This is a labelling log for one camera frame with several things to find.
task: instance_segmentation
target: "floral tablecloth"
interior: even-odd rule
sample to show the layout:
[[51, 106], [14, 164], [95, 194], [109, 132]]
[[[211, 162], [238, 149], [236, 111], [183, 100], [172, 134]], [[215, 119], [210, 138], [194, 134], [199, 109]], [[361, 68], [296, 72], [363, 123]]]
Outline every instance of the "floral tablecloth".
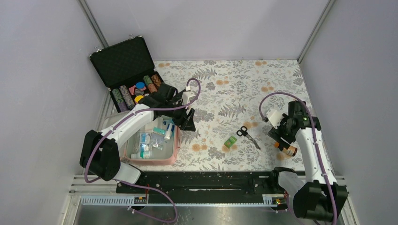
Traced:
[[[307, 102], [308, 93], [296, 60], [205, 60], [156, 61], [163, 80], [185, 88], [189, 78], [200, 80], [202, 91], [192, 105], [196, 110], [196, 132], [183, 131], [182, 146], [176, 163], [167, 166], [140, 166], [156, 171], [264, 171], [275, 166], [304, 170], [300, 150], [294, 157], [281, 153], [275, 141], [267, 136], [270, 123], [261, 120], [259, 103], [269, 93], [284, 91]], [[190, 83], [196, 91], [197, 84]], [[292, 98], [272, 96], [262, 110], [270, 108], [287, 112]], [[246, 126], [261, 150], [236, 131]], [[228, 149], [224, 142], [231, 136], [236, 143]]]

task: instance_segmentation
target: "gray wall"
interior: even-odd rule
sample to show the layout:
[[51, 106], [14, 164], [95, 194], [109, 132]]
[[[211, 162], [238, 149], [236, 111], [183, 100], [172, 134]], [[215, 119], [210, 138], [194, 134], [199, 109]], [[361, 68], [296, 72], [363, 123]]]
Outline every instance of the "gray wall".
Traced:
[[0, 224], [54, 225], [105, 87], [76, 0], [2, 1]]
[[396, 224], [398, 1], [337, 1], [302, 63], [361, 224]]
[[87, 0], [110, 45], [143, 35], [154, 60], [296, 59], [328, 0]]

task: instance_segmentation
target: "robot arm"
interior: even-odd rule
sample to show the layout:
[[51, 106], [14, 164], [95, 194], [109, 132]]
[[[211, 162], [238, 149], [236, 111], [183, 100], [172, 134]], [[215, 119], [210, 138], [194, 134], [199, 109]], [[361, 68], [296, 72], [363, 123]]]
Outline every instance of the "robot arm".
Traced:
[[[176, 126], [181, 130], [195, 131], [193, 116], [195, 110], [190, 107], [182, 107], [195, 98], [195, 93], [187, 86], [185, 90], [177, 92], [177, 89], [162, 83], [157, 92], [140, 100], [134, 109], [122, 119], [108, 128], [96, 132], [89, 131], [83, 143], [80, 165], [85, 168], [88, 159], [104, 134], [111, 132], [101, 143], [100, 149], [95, 153], [89, 171], [105, 181], [123, 180], [134, 184], [141, 172], [139, 169], [120, 162], [118, 148], [122, 146], [133, 134], [143, 126], [155, 120], [159, 116], [171, 117]], [[168, 110], [181, 106], [181, 109]]]
[[[267, 112], [265, 121], [272, 124], [268, 136], [276, 140], [279, 149], [286, 152], [292, 142], [300, 147], [306, 172], [306, 183], [301, 181], [297, 174], [288, 168], [277, 167], [273, 170], [270, 181], [275, 187], [280, 187], [293, 197], [293, 211], [298, 218], [307, 218], [320, 221], [331, 221], [333, 209], [331, 199], [326, 186], [325, 178], [320, 169], [314, 145], [311, 123], [306, 109], [298, 101], [289, 102], [288, 115], [271, 109]], [[327, 162], [321, 126], [317, 117], [313, 117], [315, 134], [323, 162]], [[337, 216], [348, 197], [347, 189], [337, 184], [329, 164], [325, 163], [325, 171], [331, 184], [334, 200], [336, 202]]]

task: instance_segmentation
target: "yellow round object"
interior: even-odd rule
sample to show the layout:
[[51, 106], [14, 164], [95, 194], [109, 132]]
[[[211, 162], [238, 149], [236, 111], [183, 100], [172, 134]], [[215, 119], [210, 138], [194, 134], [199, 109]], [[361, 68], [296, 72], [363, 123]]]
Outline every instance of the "yellow round object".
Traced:
[[135, 97], [134, 101], [138, 104], [138, 102], [143, 98], [143, 95], [138, 95]]

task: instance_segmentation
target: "green box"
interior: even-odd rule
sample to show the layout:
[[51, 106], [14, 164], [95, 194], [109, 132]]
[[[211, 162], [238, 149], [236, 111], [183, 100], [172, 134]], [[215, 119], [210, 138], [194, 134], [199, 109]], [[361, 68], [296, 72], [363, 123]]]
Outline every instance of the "green box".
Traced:
[[231, 136], [228, 138], [226, 142], [224, 142], [224, 145], [227, 146], [227, 148], [230, 148], [236, 141], [237, 141], [236, 137]]

